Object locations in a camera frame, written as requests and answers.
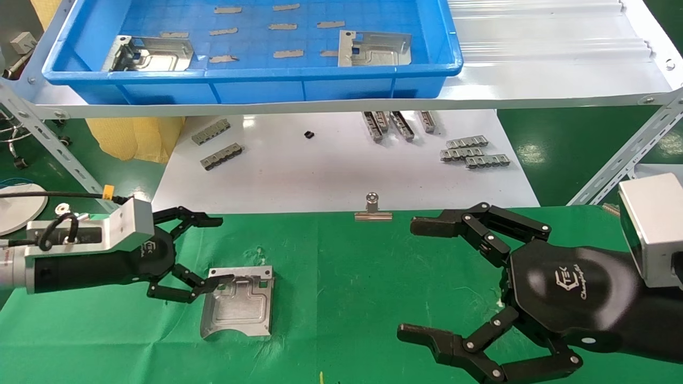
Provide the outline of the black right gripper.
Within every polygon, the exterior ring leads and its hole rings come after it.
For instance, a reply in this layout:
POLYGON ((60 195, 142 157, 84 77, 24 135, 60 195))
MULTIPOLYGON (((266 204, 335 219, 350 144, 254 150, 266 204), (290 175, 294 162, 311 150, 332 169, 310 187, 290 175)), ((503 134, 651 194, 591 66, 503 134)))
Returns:
POLYGON ((627 346, 624 321, 642 289, 627 253, 551 245, 544 242, 551 233, 548 224, 484 202, 446 209, 437 217, 413 217, 410 232, 461 237, 494 267, 508 266, 519 308, 505 307, 468 337, 400 324, 397 338, 429 348, 437 364, 463 369, 478 383, 538 383, 566 378, 583 366, 567 343, 601 353, 627 346), (500 234, 526 245, 512 252, 500 234), (486 349, 512 328, 550 354, 507 364, 490 359, 486 349))

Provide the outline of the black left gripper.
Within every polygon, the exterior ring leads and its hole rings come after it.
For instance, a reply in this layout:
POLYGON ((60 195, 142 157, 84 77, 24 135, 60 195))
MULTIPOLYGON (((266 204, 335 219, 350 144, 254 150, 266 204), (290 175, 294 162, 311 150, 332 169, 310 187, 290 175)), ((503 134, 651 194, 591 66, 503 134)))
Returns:
POLYGON ((180 223, 169 234, 156 234, 131 251, 36 258, 27 268, 27 292, 39 294, 149 282, 147 297, 151 299, 193 303, 235 277, 232 273, 210 273, 209 277, 202 278, 189 268, 176 264, 173 241, 192 227, 219 228, 224 224, 222 218, 185 207, 170 207, 154 212, 152 216, 156 225, 173 220, 180 223), (183 283, 186 289, 163 286, 162 281, 168 276, 183 283))

